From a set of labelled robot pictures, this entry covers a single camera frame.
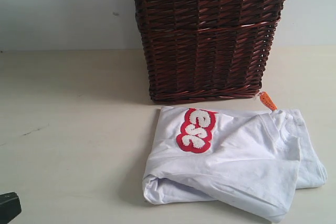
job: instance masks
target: wicker basket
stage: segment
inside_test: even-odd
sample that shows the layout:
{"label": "wicker basket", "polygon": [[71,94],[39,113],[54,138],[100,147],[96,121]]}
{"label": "wicker basket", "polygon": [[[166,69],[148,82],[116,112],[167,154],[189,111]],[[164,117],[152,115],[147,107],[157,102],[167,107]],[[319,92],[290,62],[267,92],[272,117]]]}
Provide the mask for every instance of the wicker basket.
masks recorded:
{"label": "wicker basket", "polygon": [[284,0],[135,0],[155,102],[251,98]]}

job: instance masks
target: red logo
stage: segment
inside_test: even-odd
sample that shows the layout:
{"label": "red logo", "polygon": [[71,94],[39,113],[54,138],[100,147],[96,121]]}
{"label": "red logo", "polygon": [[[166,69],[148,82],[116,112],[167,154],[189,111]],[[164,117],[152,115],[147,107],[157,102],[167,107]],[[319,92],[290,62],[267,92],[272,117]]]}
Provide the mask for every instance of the red logo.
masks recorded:
{"label": "red logo", "polygon": [[211,146],[212,132],[216,123],[215,112],[189,109],[185,113],[177,144],[185,152],[203,153]]}

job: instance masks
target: orange clip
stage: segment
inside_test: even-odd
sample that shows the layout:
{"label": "orange clip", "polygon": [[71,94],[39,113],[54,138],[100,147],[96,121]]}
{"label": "orange clip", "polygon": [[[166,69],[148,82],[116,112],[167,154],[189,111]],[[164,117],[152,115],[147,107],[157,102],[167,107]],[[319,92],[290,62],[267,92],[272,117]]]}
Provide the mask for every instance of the orange clip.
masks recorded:
{"label": "orange clip", "polygon": [[267,94],[267,92],[261,92],[259,93],[260,96],[260,100],[263,103],[263,105],[265,105],[267,108],[269,108],[270,110],[274,111],[277,110],[277,106],[273,103],[272,99],[269,97],[269,95]]}

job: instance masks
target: black object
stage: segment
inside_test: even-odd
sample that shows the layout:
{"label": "black object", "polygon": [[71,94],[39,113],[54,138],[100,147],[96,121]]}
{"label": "black object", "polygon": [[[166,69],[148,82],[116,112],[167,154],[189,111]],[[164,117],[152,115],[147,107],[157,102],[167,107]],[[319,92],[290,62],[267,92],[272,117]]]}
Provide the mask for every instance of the black object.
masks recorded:
{"label": "black object", "polygon": [[8,224],[20,213],[21,205],[16,193],[0,195],[0,224]]}

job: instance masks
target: table surface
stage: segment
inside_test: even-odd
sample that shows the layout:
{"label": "table surface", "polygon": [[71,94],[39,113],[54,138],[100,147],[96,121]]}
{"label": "table surface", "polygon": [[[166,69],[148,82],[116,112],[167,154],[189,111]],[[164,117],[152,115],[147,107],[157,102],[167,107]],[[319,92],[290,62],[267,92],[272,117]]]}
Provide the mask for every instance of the table surface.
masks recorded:
{"label": "table surface", "polygon": [[[329,174],[325,186],[297,190],[282,223],[335,223],[335,52],[274,48],[269,57],[263,90],[301,110]],[[265,110],[257,99],[187,106]],[[12,223],[270,223],[218,201],[144,201],[159,108],[140,50],[0,54],[0,194],[17,192],[23,208]]]}

